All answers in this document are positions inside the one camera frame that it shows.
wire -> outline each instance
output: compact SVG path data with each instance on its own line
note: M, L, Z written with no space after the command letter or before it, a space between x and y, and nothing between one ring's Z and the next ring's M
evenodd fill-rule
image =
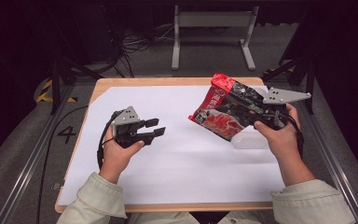
M42 203L42 194L43 194L43 184L45 182L45 174L46 174L46 167L47 167L47 164L48 164L48 154L50 152L50 147L51 147L51 141L52 141L52 138L54 136L54 133L58 127L58 125L66 118L68 117L68 115L74 113L75 111L77 110L80 110L80 109L83 109L83 108L87 108L88 105L83 105L79 108L76 108L74 110L71 110L70 112L68 112L67 114L65 114L62 119L60 119L60 121L58 121L58 123L54 126L54 129L53 129L53 132L51 133L51 136L48 140L48 148L47 148L47 151L46 151L46 157L45 157L45 162L43 164L43 171L42 171L42 177L41 177L41 180L40 180L40 187L39 187L39 199L37 201L37 215L36 215L36 223L38 224L39 223L39 220L40 220L40 207L41 207L41 203Z

jacket sleeve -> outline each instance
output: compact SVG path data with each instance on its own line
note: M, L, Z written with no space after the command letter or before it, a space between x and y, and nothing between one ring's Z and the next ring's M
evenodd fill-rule
M271 192L279 223L355 223L342 194L322 180L311 180Z
M127 217L123 189L93 173L57 223L109 223L110 216Z

white metal frame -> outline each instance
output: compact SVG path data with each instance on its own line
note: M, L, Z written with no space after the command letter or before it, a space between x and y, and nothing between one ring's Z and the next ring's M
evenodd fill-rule
M249 70L255 70L255 63L249 50L249 41L252 31L255 27L258 7L252 11L235 11L235 12L204 12L204 11L179 11L179 6L175 6L174 31L175 39L172 54L172 70L179 69L180 55L180 38L179 27L244 27L246 37L240 39L243 55Z

snack bag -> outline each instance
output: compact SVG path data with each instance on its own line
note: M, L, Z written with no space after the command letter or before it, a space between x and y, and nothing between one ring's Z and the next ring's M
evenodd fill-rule
M263 99L254 89L216 73L204 101L188 118L231 141L235 134L253 125L255 116L264 113Z

person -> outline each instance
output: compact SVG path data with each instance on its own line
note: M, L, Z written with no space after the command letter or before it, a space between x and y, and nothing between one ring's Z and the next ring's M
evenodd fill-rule
M299 128L296 108L287 104L290 116ZM255 128L267 139L272 154L281 170L285 188L271 192L273 213L279 223L354 223L351 209L342 194L316 179L302 161L297 149L296 130L288 123L279 131L274 131L262 122L255 122ZM108 130L104 139L113 139ZM110 216L124 217L126 223L199 223L188 212L179 213L132 213L127 217L123 203L123 189L117 184L122 171L130 159L144 143L137 142L122 148L115 141L104 143L104 162L98 174L93 173L78 191L76 200L68 205L58 223L109 223ZM224 223L261 223L257 213L252 211L232 211L223 217Z

